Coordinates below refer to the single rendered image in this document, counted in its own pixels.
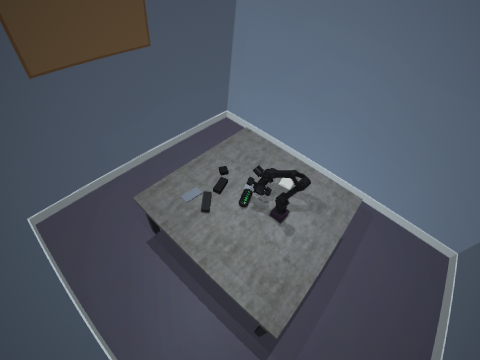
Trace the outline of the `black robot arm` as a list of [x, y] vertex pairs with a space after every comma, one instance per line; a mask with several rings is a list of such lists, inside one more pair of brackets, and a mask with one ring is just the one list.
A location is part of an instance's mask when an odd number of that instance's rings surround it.
[[[262, 184], [267, 184], [272, 183], [274, 178], [291, 178], [296, 185], [293, 189], [291, 189], [287, 193], [282, 193], [276, 198], [276, 208], [275, 212], [278, 213], [280, 216], [283, 216], [283, 214], [286, 212], [287, 206], [290, 204], [289, 203], [289, 198], [291, 198], [293, 195], [295, 195], [298, 191], [303, 191], [305, 190], [310, 184], [311, 181], [308, 177], [306, 177], [304, 174], [297, 172], [297, 170], [277, 170], [275, 168], [270, 168], [263, 170], [260, 165], [258, 165], [253, 172], [258, 176], [262, 178], [260, 179]], [[298, 182], [297, 177], [301, 178], [301, 180]], [[261, 184], [260, 183], [260, 184]], [[258, 184], [256, 189], [254, 190], [258, 195], [264, 195], [265, 192], [265, 186], [262, 186]]]

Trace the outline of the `white flat panel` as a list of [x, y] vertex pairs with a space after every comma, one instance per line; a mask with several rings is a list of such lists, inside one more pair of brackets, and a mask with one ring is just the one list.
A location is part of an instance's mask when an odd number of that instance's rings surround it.
[[294, 182], [291, 178], [282, 178], [278, 185], [290, 190], [293, 186]]

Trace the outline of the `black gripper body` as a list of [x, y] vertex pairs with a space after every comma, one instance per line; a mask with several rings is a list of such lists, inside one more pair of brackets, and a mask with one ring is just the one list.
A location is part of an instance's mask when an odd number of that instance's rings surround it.
[[[255, 180], [255, 179], [253, 179], [252, 177], [249, 177], [249, 178], [248, 178], [248, 181], [247, 181], [247, 184], [248, 184], [249, 186], [252, 186], [252, 184], [254, 184], [254, 188], [256, 188], [257, 185], [261, 183], [261, 181], [259, 180], [258, 182], [255, 182], [254, 180]], [[262, 184], [262, 183], [261, 183], [260, 185], [266, 186], [265, 184]], [[271, 194], [272, 189], [269, 188], [269, 187], [267, 187], [267, 189], [265, 188], [265, 191], [266, 191], [265, 195], [269, 196], [269, 195]]]

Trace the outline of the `dark grey controller unit with green rocker switches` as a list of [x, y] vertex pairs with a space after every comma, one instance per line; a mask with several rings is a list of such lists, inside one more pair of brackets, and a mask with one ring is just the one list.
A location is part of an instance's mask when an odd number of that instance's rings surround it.
[[241, 195], [241, 198], [239, 200], [239, 205], [241, 207], [247, 207], [248, 206], [248, 203], [250, 201], [250, 198], [252, 196], [252, 190], [250, 189], [244, 189], [242, 195]]

